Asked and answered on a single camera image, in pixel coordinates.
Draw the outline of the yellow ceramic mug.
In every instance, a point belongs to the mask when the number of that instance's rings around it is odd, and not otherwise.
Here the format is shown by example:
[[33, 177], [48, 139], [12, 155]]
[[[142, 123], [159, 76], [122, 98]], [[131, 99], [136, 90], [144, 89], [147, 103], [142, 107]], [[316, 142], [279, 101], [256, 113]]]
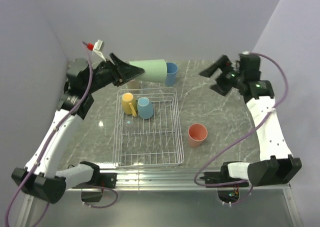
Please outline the yellow ceramic mug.
[[132, 115], [133, 117], [137, 117], [137, 100], [135, 96], [130, 93], [124, 93], [121, 97], [121, 105], [123, 112], [127, 115]]

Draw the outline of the green plastic tumbler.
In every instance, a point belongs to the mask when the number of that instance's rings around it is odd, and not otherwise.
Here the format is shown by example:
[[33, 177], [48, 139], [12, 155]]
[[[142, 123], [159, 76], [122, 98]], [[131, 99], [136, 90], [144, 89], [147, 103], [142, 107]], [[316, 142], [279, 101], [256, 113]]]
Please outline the green plastic tumbler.
[[167, 63], [164, 59], [137, 60], [129, 64], [144, 69], [144, 73], [135, 78], [138, 81], [164, 83], [167, 78]]

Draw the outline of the light blue ceramic mug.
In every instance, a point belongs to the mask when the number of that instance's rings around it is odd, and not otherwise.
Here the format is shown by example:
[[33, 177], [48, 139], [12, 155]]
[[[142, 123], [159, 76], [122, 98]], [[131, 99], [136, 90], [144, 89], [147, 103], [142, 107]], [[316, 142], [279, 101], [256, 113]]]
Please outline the light blue ceramic mug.
[[150, 119], [154, 115], [154, 108], [147, 97], [140, 97], [137, 101], [138, 116], [144, 120]]

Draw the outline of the clear faceted drinking glass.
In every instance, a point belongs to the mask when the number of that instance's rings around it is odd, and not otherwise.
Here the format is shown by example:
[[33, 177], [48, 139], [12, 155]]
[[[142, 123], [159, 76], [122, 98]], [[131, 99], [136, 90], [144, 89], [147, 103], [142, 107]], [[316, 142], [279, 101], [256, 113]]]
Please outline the clear faceted drinking glass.
[[136, 131], [137, 119], [132, 117], [127, 117], [123, 120], [122, 124], [122, 134], [131, 135]]

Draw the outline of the salmon pink plastic tumbler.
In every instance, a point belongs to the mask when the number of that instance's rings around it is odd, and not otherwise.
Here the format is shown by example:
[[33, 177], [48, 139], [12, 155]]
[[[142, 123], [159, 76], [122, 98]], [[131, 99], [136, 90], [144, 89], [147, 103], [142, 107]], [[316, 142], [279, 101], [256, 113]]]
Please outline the salmon pink plastic tumbler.
[[191, 148], [198, 148], [207, 136], [207, 128], [200, 123], [194, 123], [188, 128], [188, 145]]

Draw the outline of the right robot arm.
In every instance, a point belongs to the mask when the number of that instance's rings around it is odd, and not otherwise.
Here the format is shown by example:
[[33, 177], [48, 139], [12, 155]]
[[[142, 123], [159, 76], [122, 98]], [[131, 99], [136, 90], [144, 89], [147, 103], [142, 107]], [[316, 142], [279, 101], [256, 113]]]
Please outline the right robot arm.
[[[273, 63], [282, 75], [284, 93], [279, 100], [275, 98], [271, 82], [261, 79], [262, 58]], [[289, 149], [277, 116], [276, 108], [287, 98], [289, 91], [283, 69], [269, 56], [243, 52], [235, 62], [231, 62], [227, 55], [222, 55], [199, 75], [210, 78], [217, 70], [221, 73], [210, 89], [221, 96], [226, 96], [232, 89], [238, 90], [254, 122], [253, 129], [226, 147], [226, 150], [256, 133], [259, 161], [225, 162], [221, 166], [218, 182], [205, 183], [204, 187], [231, 187], [242, 183], [249, 183], [252, 187], [288, 184], [302, 168], [302, 161], [294, 157]]]

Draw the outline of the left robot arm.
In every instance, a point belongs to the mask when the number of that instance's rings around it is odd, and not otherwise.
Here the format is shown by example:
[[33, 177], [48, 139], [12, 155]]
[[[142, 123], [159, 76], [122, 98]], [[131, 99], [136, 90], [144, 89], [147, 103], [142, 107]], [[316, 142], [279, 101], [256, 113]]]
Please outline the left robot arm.
[[82, 161], [62, 171], [58, 166], [72, 135], [94, 102], [92, 94], [109, 84], [122, 86], [145, 72], [113, 53], [109, 56], [110, 60], [102, 61], [96, 68], [90, 59], [77, 58], [69, 63], [64, 92], [45, 139], [25, 167], [12, 172], [13, 181], [23, 193], [55, 204], [70, 188], [80, 184], [95, 188], [100, 184], [97, 164]]

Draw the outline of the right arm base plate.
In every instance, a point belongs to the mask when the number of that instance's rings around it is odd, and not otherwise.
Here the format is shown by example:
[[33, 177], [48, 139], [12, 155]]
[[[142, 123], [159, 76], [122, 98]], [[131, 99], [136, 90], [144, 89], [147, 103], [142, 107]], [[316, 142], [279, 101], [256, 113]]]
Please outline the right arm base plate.
[[228, 174], [223, 174], [217, 171], [206, 171], [203, 176], [200, 177], [204, 180], [206, 187], [214, 185], [215, 188], [232, 188], [232, 187], [248, 187], [247, 181], [242, 181], [240, 178], [232, 178]]

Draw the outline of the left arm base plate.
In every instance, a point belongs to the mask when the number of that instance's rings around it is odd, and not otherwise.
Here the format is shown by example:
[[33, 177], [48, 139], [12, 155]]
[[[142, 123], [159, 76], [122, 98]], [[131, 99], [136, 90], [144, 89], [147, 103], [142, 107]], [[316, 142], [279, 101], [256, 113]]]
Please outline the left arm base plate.
[[81, 183], [76, 185], [74, 189], [88, 189], [91, 187], [106, 187], [114, 189], [117, 183], [117, 175], [118, 174], [116, 172], [103, 172], [99, 174], [98, 180], [95, 183]]

